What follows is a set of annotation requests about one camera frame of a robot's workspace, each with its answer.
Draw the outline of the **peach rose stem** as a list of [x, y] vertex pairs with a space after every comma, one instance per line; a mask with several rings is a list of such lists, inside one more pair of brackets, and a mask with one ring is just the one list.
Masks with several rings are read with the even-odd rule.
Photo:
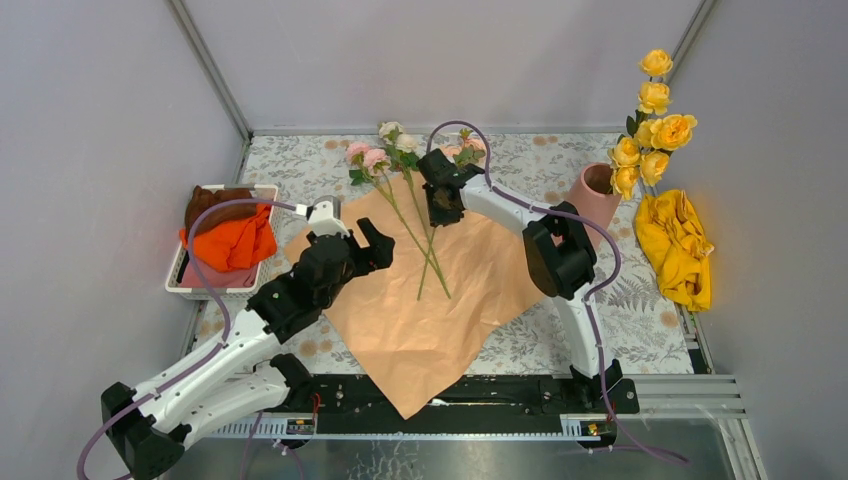
[[452, 136], [454, 141], [438, 147], [445, 157], [444, 163], [428, 160], [430, 152], [418, 161], [431, 227], [427, 258], [434, 261], [437, 260], [433, 246], [436, 228], [458, 223], [463, 218], [459, 188], [464, 181], [483, 172], [479, 164], [488, 154], [485, 142], [471, 128], [462, 127]]

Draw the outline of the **green peach wrapping paper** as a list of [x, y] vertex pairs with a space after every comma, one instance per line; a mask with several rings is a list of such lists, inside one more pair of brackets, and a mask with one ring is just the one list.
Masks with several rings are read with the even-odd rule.
[[[543, 300], [532, 284], [522, 240], [499, 224], [468, 213], [439, 229], [434, 245], [452, 294], [427, 272], [417, 299], [423, 256], [390, 206], [367, 186], [342, 216], [353, 225], [362, 217], [394, 238], [390, 268], [346, 285], [326, 319], [367, 374], [404, 417], [469, 372], [488, 336]], [[422, 234], [409, 191], [393, 182], [401, 211], [413, 232]]]

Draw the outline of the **pink cylindrical vase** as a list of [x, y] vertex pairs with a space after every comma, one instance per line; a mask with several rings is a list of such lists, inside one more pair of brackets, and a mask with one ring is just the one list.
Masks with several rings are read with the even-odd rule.
[[587, 165], [564, 197], [580, 216], [604, 229], [609, 227], [622, 199], [612, 190], [612, 173], [607, 163]]

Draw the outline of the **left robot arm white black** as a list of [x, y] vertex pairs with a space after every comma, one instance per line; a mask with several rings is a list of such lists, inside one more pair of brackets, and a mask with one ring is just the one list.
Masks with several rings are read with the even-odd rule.
[[308, 233], [292, 268], [264, 284], [220, 332], [161, 374], [101, 395], [105, 433], [132, 479], [155, 479], [194, 443], [246, 415], [309, 401], [312, 376], [283, 345], [314, 324], [356, 277], [386, 269], [395, 241], [367, 218], [352, 231]]

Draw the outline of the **pink rose stem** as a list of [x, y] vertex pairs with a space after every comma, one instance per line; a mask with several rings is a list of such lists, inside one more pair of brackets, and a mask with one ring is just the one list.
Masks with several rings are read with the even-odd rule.
[[424, 284], [428, 271], [435, 274], [445, 296], [448, 299], [451, 299], [452, 294], [444, 277], [439, 260], [437, 259], [437, 266], [432, 266], [426, 260], [426, 241], [424, 232], [422, 238], [420, 238], [418, 234], [414, 233], [406, 216], [401, 211], [398, 195], [394, 191], [389, 174], [391, 172], [397, 172], [404, 182], [405, 180], [399, 171], [393, 171], [390, 169], [390, 157], [386, 151], [386, 147], [378, 148], [370, 146], [364, 142], [352, 142], [345, 149], [345, 158], [351, 165], [351, 169], [348, 171], [351, 184], [354, 186], [372, 186], [390, 206], [404, 230], [409, 235], [409, 238], [413, 241], [414, 246], [422, 254], [424, 266], [422, 268], [421, 278], [419, 281], [417, 299], [420, 300], [423, 296]]

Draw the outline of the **yellow rose stem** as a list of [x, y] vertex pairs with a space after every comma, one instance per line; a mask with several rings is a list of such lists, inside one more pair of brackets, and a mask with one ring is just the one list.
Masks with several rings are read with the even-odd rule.
[[632, 199], [638, 185], [657, 185], [672, 155], [691, 142], [698, 126], [691, 114], [669, 112], [672, 98], [666, 77], [674, 60], [666, 50], [649, 51], [638, 67], [647, 79], [639, 87], [634, 114], [626, 118], [626, 133], [608, 151], [610, 191], [625, 201]]

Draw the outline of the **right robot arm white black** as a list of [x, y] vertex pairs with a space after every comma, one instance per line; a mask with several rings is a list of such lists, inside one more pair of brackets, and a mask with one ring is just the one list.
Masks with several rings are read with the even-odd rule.
[[613, 398], [622, 377], [614, 357], [606, 352], [595, 316], [597, 255], [587, 230], [596, 225], [562, 202], [543, 207], [493, 181], [477, 165], [458, 166], [440, 150], [417, 161], [424, 179], [430, 223], [448, 226], [467, 211], [482, 215], [521, 238], [529, 277], [553, 300], [570, 336], [575, 402], [597, 412]]

